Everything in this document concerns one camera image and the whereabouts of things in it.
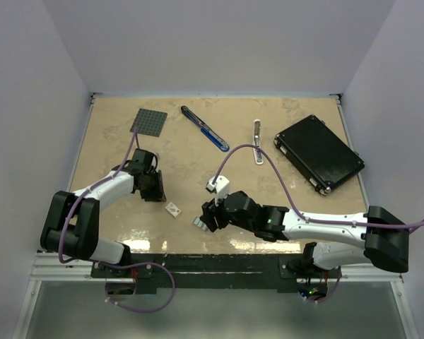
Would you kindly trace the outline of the blue black stapler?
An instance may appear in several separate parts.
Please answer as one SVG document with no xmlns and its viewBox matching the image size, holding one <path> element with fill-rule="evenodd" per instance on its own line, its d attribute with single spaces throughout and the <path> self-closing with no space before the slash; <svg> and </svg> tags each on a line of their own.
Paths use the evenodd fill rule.
<svg viewBox="0 0 424 339">
<path fill-rule="evenodd" d="M 188 118 L 190 121 L 192 121 L 196 126 L 199 127 L 200 131 L 202 132 L 205 137 L 209 141 L 212 142 L 218 149 L 220 149 L 222 152 L 228 152 L 230 149 L 230 146 L 228 143 L 221 138 L 215 131 L 211 129 L 211 127 L 206 124 L 200 117 L 198 117 L 193 111 L 190 110 L 187 106 L 183 105 L 180 107 L 181 113 Z"/>
</svg>

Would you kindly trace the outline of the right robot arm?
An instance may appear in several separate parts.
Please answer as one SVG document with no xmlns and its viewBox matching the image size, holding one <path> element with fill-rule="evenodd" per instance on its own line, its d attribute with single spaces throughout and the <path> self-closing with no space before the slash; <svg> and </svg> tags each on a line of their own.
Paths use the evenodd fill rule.
<svg viewBox="0 0 424 339">
<path fill-rule="evenodd" d="M 356 263 L 392 273 L 408 271 L 409 232 L 379 206 L 353 215 L 298 215 L 283 206 L 261 206 L 238 191 L 205 202 L 201 209 L 199 219 L 211 232 L 233 225 L 268 242 L 311 239 L 302 258 L 291 266 L 311 278 Z"/>
</svg>

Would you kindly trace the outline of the white stapler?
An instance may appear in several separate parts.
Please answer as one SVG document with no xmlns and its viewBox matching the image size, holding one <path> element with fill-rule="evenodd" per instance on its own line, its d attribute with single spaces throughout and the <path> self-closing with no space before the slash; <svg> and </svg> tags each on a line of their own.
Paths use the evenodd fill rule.
<svg viewBox="0 0 424 339">
<path fill-rule="evenodd" d="M 252 145 L 254 146 L 254 160 L 257 165 L 262 165 L 264 163 L 263 156 L 261 154 L 261 120 L 254 120 L 254 128 L 253 128 L 253 139 Z"/>
</svg>

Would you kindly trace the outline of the white staple box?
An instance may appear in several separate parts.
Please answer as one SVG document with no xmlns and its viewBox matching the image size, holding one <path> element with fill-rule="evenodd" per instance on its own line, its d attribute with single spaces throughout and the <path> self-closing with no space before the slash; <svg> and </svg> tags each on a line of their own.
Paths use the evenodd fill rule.
<svg viewBox="0 0 424 339">
<path fill-rule="evenodd" d="M 165 209 L 174 218 L 177 218 L 181 214 L 181 212 L 182 212 L 173 202 L 169 202 L 166 205 Z"/>
</svg>

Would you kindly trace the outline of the grey staple tray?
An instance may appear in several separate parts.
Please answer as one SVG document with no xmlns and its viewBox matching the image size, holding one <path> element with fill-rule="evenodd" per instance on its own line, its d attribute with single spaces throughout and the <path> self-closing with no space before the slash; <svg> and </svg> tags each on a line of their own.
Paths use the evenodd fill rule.
<svg viewBox="0 0 424 339">
<path fill-rule="evenodd" d="M 193 224 L 204 232 L 208 230 L 208 226 L 198 217 L 194 219 Z"/>
</svg>

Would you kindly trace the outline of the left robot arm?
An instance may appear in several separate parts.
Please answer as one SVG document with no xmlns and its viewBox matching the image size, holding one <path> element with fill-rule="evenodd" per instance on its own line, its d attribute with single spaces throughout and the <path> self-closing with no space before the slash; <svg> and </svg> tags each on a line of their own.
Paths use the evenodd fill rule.
<svg viewBox="0 0 424 339">
<path fill-rule="evenodd" d="M 77 191 L 58 191 L 52 197 L 40 246 L 58 253 L 62 263 L 72 260 L 107 264 L 117 277 L 131 272 L 131 250 L 126 244 L 100 236 L 100 213 L 119 199 L 139 192 L 146 202 L 165 202 L 158 156 L 136 149 L 131 159 L 100 181 Z"/>
</svg>

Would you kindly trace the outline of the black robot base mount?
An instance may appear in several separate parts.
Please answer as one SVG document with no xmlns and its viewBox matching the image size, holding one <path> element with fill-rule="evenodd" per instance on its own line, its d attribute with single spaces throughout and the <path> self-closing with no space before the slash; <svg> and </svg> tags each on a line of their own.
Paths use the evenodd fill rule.
<svg viewBox="0 0 424 339">
<path fill-rule="evenodd" d="M 112 294 L 155 294 L 159 289 L 275 290 L 320 299 L 339 271 L 297 268 L 300 254 L 132 254 L 137 268 L 95 264 L 91 276 L 106 280 Z"/>
</svg>

